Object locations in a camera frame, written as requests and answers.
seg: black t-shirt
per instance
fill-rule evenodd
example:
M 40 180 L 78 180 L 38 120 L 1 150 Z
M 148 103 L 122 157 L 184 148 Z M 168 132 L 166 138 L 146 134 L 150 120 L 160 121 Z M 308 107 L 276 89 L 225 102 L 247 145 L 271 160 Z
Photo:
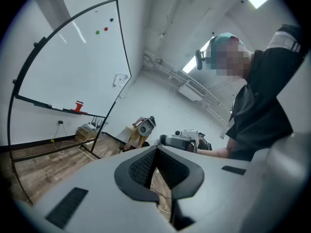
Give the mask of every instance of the black t-shirt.
M 302 44 L 298 27 L 282 25 L 278 31 L 290 33 Z M 285 48 L 255 51 L 247 84 L 236 96 L 231 118 L 235 124 L 226 133 L 237 141 L 229 158 L 251 161 L 257 150 L 269 148 L 292 133 L 291 125 L 276 96 L 295 74 L 307 48 L 300 53 Z

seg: baseboard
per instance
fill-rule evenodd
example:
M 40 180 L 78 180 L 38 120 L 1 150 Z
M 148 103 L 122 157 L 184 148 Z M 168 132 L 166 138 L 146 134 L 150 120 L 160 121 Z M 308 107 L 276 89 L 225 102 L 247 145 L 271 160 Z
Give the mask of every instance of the baseboard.
M 55 142 L 73 139 L 74 137 L 75 137 L 75 135 L 59 137 L 59 138 L 55 139 Z M 36 141 L 36 142 L 26 142 L 26 143 L 14 144 L 14 145 L 11 145 L 11 150 L 22 150 L 22 149 L 37 147 L 37 146 L 49 144 L 49 143 L 51 143 L 51 139 Z M 0 152 L 8 152 L 8 151 L 9 151 L 8 146 L 0 146 Z
M 109 133 L 107 133 L 107 132 L 104 132 L 104 134 L 108 135 L 109 137 L 111 137 L 112 139 L 116 140 L 117 142 L 120 142 L 120 143 L 122 143 L 122 144 L 124 144 L 124 145 L 126 144 L 126 142 L 123 142 L 123 141 L 121 141 L 121 140 L 115 138 L 114 136 L 112 136 L 111 134 L 109 134 Z

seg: person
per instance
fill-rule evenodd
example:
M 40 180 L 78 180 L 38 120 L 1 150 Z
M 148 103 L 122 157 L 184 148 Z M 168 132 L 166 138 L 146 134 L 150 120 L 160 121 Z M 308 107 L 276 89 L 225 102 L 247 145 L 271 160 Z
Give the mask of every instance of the person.
M 256 151 L 293 132 L 276 96 L 303 62 L 308 45 L 301 29 L 291 25 L 282 25 L 265 51 L 249 51 L 230 33 L 210 43 L 207 56 L 211 69 L 216 69 L 217 75 L 245 79 L 247 84 L 235 98 L 227 147 L 197 153 L 251 161 Z
M 153 116 L 151 116 L 149 119 L 151 119 L 153 121 L 154 125 L 156 125 L 155 118 Z M 145 120 L 147 120 L 147 118 L 140 117 L 140 118 L 137 119 L 137 121 L 135 123 L 132 124 L 134 126 L 134 130 L 132 132 L 132 135 L 131 135 L 129 141 L 125 144 L 124 148 L 121 149 L 122 152 L 128 151 L 129 148 L 133 145 L 133 143 L 138 138 L 139 138 L 139 141 L 138 141 L 138 145 L 137 145 L 136 149 L 140 149 L 142 147 L 142 144 L 146 142 L 146 140 L 148 139 L 148 137 L 150 136 L 151 133 L 146 135 L 146 136 L 143 136 L 143 135 L 139 134 L 139 130 L 138 130 L 140 123 L 143 123 Z
M 212 145 L 204 139 L 205 134 L 198 133 L 199 135 L 199 145 L 198 148 L 201 150 L 212 150 Z

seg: wooden floor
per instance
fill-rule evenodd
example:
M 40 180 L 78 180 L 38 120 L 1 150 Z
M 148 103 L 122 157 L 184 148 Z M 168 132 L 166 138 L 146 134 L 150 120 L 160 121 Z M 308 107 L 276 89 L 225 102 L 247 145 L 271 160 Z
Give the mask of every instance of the wooden floor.
M 63 142 L 63 146 L 67 146 L 70 144 L 73 144 L 73 142 Z M 59 148 L 61 147 L 61 145 L 61 142 L 55 142 L 55 147 Z M 123 146 L 123 144 L 112 139 L 111 137 L 105 134 L 101 134 L 96 143 L 94 153 L 101 158 L 107 158 L 115 154 L 120 154 L 119 147 Z M 13 155 L 14 157 L 20 157 L 46 152 L 53 149 L 53 144 L 46 144 L 38 147 L 16 150 L 13 151 Z M 81 150 L 84 153 L 87 153 L 92 159 L 97 159 L 95 156 L 85 151 L 82 147 Z M 42 157 L 37 157 L 31 160 L 16 163 L 16 169 L 20 181 L 33 203 L 38 201 L 38 199 L 40 199 L 42 195 L 44 195 L 49 189 L 58 184 L 60 181 L 77 171 L 85 164 L 93 161 L 84 153 L 80 152 L 78 147 L 74 147 L 69 150 L 65 150 L 64 154 L 59 154 L 58 152 L 56 152 Z M 1 171 L 3 175 L 11 182 L 10 190 L 13 198 L 27 201 L 26 197 L 22 193 L 21 188 L 17 183 L 14 174 L 12 173 L 9 154 L 2 153 L 0 159 Z M 159 194 L 159 207 L 162 210 L 170 213 L 172 206 L 170 199 L 171 191 L 167 187 L 160 173 L 154 173 L 151 188 L 155 189 Z M 160 212 L 167 220 L 170 219 L 170 214 L 163 211 Z

